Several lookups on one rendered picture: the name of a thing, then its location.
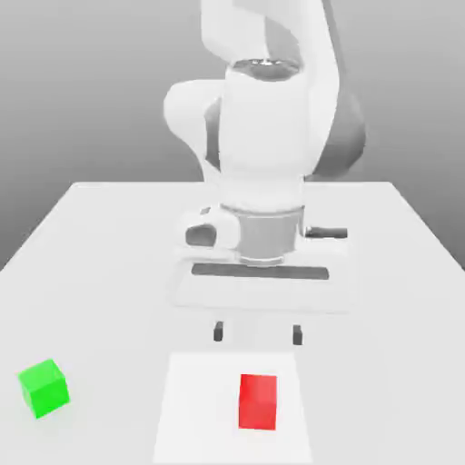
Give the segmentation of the small green cube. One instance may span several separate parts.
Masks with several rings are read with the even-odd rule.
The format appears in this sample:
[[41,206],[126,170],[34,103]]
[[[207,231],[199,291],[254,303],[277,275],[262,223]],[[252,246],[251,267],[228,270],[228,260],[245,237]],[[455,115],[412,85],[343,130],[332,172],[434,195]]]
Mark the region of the small green cube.
[[25,404],[36,419],[70,402],[66,378],[54,360],[41,361],[17,374]]

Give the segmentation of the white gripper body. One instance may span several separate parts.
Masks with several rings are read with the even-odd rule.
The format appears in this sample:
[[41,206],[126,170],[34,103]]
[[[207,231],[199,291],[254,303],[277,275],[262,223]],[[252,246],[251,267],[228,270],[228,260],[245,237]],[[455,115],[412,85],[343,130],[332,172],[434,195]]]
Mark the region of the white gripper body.
[[355,253],[317,247],[258,267],[226,253],[177,247],[167,293],[173,306],[189,310],[344,314],[355,302]]

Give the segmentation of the small red cube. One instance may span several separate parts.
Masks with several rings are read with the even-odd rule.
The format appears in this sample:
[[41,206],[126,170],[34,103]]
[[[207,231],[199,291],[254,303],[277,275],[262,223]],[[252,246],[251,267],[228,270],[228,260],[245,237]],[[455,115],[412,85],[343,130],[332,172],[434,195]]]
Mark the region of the small red cube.
[[277,377],[242,374],[239,391],[240,429],[275,430],[277,419]]

